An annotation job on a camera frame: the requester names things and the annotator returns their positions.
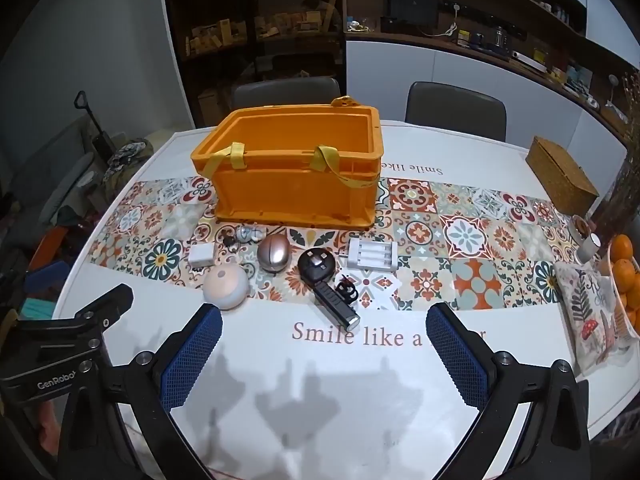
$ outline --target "orange bin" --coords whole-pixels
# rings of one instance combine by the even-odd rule
[[[220,219],[365,228],[382,153],[378,111],[344,97],[236,110],[191,160],[216,188]]]

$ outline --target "dried plant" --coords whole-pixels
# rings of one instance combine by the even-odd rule
[[[603,250],[616,234],[625,229],[640,208],[640,73],[625,74],[622,85],[629,107],[626,159],[614,185],[593,215]]]

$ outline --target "white round device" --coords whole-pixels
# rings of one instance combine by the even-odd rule
[[[231,310],[249,294],[249,278],[238,264],[211,267],[202,285],[204,300],[220,310]]]

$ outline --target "teal object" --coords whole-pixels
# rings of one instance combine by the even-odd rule
[[[39,321],[51,319],[56,303],[53,301],[37,300],[27,298],[20,310],[20,319],[29,321]]]

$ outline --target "screw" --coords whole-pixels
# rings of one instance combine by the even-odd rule
[[[153,352],[149,352],[149,351],[140,352],[138,355],[136,355],[136,362],[139,365],[146,365],[149,362],[151,362],[151,359],[153,358],[153,356],[154,356]]]
[[[556,361],[556,366],[558,367],[558,370],[560,370],[561,372],[566,373],[571,371],[571,366],[564,359],[558,359],[558,361]]]
[[[505,352],[505,351],[496,352],[495,358],[501,365],[506,366],[513,363],[513,356],[509,352]]]
[[[92,366],[91,359],[88,359],[87,361],[82,361],[80,363],[78,370],[80,370],[80,372],[84,374],[85,372],[88,372],[89,370],[91,370],[91,366]]]

